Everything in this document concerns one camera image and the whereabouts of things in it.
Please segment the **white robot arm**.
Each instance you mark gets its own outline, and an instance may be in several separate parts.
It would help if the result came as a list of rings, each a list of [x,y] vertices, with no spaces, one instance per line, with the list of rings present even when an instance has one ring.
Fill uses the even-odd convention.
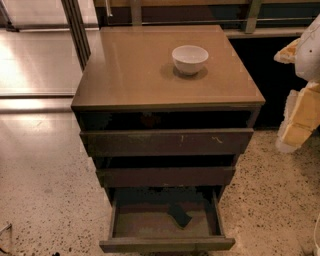
[[[307,81],[300,91],[290,91],[277,134],[277,149],[292,153],[320,126],[320,15],[298,39],[278,51],[274,60],[292,63],[296,76]]]

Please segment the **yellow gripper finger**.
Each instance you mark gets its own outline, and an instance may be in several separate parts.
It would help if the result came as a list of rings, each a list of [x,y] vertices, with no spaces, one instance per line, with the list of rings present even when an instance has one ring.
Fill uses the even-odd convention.
[[[300,91],[291,90],[285,104],[276,140],[282,153],[299,149],[320,125],[320,84],[309,82]]]
[[[296,48],[299,43],[300,39],[297,38],[289,43],[287,46],[282,48],[274,55],[274,60],[283,63],[283,64],[290,64],[295,62],[295,55],[296,55]]]

